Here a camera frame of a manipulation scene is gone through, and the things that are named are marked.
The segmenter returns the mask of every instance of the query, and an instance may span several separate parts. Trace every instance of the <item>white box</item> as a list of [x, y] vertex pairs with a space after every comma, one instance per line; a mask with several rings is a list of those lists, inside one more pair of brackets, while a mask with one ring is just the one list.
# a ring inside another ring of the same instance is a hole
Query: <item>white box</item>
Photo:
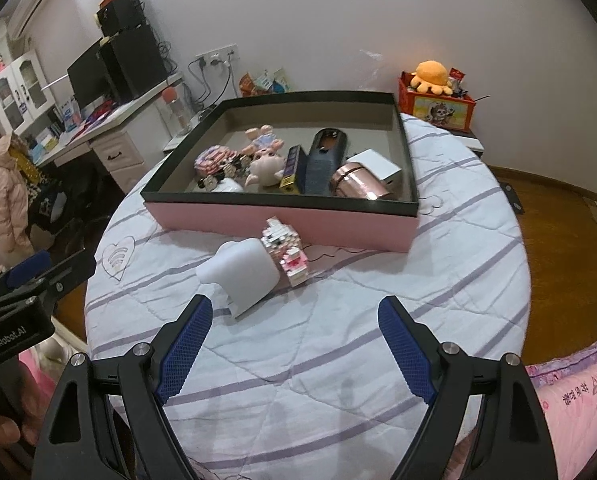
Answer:
[[365, 150], [351, 156], [347, 162], [358, 162], [364, 165], [379, 179], [387, 190], [397, 192], [401, 184], [402, 171], [395, 163], [374, 150]]

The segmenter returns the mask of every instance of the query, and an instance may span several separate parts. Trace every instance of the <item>heart pattern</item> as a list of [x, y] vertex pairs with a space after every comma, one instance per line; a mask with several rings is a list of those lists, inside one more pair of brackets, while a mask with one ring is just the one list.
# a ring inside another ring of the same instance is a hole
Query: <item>heart pattern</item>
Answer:
[[130, 263], [136, 241], [133, 236], [123, 238], [117, 244], [110, 244], [102, 252], [102, 268], [111, 278], [120, 281]]

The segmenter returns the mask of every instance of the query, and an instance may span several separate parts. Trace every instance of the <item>white wall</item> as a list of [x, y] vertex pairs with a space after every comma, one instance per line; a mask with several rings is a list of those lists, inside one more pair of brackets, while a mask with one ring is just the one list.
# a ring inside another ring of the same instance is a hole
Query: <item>white wall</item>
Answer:
[[[486, 161], [597, 192], [597, 25], [579, 0], [145, 1], [183, 69], [229, 43], [239, 75], [284, 66], [299, 89], [363, 86], [360, 49], [385, 56], [378, 86], [391, 91], [422, 60], [455, 66], [474, 97], [493, 96], [473, 122]], [[48, 79], [99, 37], [98, 3], [48, 3], [34, 26]]]

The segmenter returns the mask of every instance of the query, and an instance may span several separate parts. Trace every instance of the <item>white bedsheet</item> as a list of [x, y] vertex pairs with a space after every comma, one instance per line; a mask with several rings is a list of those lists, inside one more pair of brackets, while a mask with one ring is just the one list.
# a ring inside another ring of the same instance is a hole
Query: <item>white bedsheet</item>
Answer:
[[[311, 260], [321, 257], [306, 285], [281, 285], [236, 321], [224, 292], [195, 275], [230, 238], [163, 230], [139, 193], [152, 172], [112, 218], [87, 287], [90, 354], [123, 354], [150, 341], [194, 294], [211, 299], [213, 326], [165, 407], [186, 454], [213, 472], [207, 478], [390, 478], [426, 406], [379, 332], [377, 307], [388, 294], [468, 354], [520, 353], [530, 274], [506, 197], [459, 140], [403, 121], [422, 198], [409, 254], [307, 248]], [[135, 249], [119, 281], [100, 262], [105, 247], [128, 236]], [[477, 411], [470, 403], [462, 434]]]

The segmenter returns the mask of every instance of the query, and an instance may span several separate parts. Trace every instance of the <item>pink jacket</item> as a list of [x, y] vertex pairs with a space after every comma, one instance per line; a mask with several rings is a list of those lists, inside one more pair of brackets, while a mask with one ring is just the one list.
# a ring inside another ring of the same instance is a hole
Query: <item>pink jacket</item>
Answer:
[[27, 227], [27, 187], [16, 160], [8, 153], [12, 134], [0, 138], [0, 239], [3, 249], [16, 248], [32, 254], [32, 244], [25, 234]]

